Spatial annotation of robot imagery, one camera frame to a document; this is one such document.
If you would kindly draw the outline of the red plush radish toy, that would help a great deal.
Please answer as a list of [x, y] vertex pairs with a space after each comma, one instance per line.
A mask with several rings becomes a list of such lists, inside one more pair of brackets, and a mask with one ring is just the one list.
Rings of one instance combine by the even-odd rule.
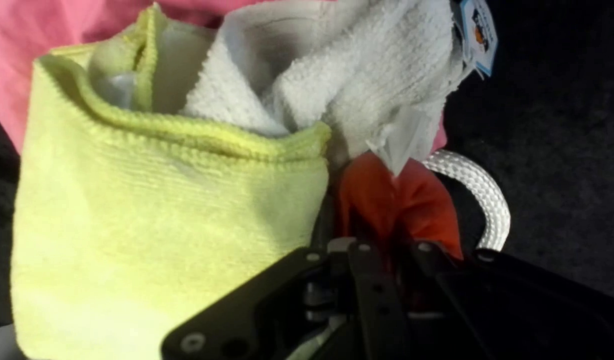
[[409, 159], [398, 176], [366, 151], [338, 176], [337, 225], [353, 235], [365, 224], [380, 247], [396, 237], [431, 240], [462, 260], [458, 211], [449, 187], [424, 163]]

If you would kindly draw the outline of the white terry towel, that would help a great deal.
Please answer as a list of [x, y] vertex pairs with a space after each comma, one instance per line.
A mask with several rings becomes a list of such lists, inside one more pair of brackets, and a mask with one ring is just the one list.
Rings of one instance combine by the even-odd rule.
[[325, 121], [338, 163], [400, 172], [462, 79], [451, 0], [269, 0], [224, 17], [185, 109], [275, 137]]

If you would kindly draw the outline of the yellow microfiber cloth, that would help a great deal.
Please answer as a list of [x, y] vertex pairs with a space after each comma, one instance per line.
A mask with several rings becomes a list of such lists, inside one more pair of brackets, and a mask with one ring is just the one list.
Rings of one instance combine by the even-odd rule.
[[161, 360], [175, 325], [309, 244], [329, 187], [329, 126], [266, 137], [113, 106], [99, 44], [33, 70], [12, 246], [28, 360]]

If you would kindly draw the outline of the pink cloth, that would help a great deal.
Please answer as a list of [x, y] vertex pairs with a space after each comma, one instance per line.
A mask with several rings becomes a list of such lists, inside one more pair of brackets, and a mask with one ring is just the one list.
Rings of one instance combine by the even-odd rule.
[[0, 0], [0, 126], [23, 146], [33, 62], [53, 48], [104, 40], [158, 4], [166, 16], [216, 28], [261, 0]]

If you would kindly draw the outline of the white toy label tag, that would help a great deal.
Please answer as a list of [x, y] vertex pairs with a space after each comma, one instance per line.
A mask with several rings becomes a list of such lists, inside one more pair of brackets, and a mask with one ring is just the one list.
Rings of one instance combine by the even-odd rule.
[[465, 64], [485, 78], [492, 76], [499, 31], [487, 0], [457, 0], [457, 24]]

